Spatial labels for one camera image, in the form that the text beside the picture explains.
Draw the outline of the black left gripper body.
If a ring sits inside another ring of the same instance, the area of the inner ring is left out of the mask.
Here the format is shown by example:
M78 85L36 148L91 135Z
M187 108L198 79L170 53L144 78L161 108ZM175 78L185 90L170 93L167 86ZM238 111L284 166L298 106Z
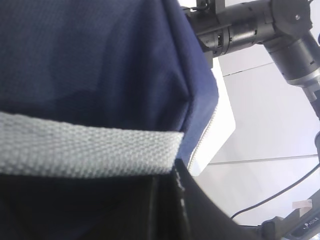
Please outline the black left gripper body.
M320 192L297 203L287 217L274 217L260 225L243 225L243 229L263 240L318 240L320 238Z

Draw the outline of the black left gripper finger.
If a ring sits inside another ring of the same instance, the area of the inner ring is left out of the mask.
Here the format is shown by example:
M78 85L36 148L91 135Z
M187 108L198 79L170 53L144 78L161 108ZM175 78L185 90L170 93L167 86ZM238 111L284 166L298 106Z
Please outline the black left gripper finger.
M203 192L181 159L172 167L183 240L260 240L231 220Z

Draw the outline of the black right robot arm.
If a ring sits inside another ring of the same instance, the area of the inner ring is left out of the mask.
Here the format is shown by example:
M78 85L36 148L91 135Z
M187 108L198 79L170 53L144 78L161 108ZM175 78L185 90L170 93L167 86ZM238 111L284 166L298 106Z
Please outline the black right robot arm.
M320 47L311 34L308 0L254 0L226 6L223 0L199 0L184 7L208 62L262 45L286 82L304 91L320 112Z

